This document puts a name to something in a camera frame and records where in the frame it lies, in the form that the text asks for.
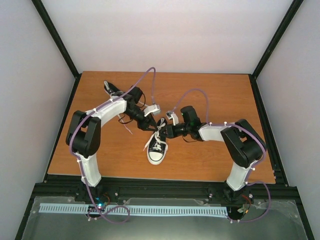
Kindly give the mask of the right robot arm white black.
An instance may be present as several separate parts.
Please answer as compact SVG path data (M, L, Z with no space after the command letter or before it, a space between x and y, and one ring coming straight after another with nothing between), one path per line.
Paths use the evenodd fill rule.
M166 117L172 123L163 130L165 136L173 139L189 135L198 142L224 142L233 160L226 184L233 192L245 187L250 173L267 155L266 143L249 122L246 119L240 119L232 123L204 123L191 105L183 107L180 112L183 122L179 122L173 111L166 113Z

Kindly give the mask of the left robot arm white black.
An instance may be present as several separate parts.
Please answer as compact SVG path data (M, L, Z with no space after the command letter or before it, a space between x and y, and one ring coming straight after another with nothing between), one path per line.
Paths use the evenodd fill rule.
M123 92L113 84L104 89L110 99L86 112L75 111L66 136L69 151L77 158L81 181L89 186L86 195L95 202L101 200L104 195L104 188L98 185L102 177L97 163L101 128L114 117L125 114L137 122L139 129L155 131L157 125L153 115L161 111L156 103L147 106L144 110L137 106L143 92L136 86L129 92Z

